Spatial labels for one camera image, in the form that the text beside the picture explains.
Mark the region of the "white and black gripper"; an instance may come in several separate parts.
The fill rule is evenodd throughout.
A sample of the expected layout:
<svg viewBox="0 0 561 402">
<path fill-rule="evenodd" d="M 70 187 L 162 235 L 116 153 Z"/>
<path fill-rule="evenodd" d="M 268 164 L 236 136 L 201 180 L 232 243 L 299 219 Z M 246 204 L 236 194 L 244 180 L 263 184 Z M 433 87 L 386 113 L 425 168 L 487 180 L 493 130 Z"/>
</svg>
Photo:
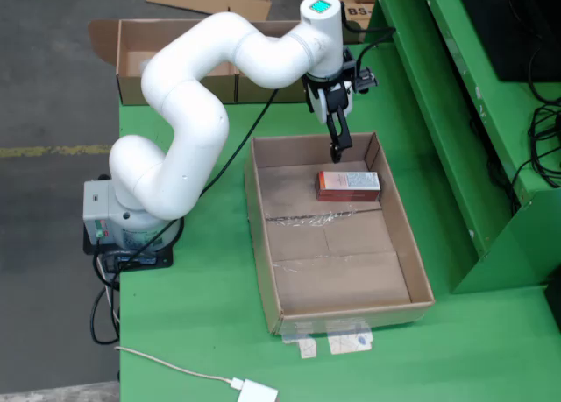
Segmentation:
<svg viewBox="0 0 561 402">
<path fill-rule="evenodd" d="M 307 74 L 302 77 L 309 112 L 320 124 L 327 124 L 330 133 L 330 155 L 338 163 L 343 150 L 352 147 L 352 137 L 346 118 L 352 112 L 352 83 L 343 79 L 332 83 L 320 82 Z"/>
</svg>

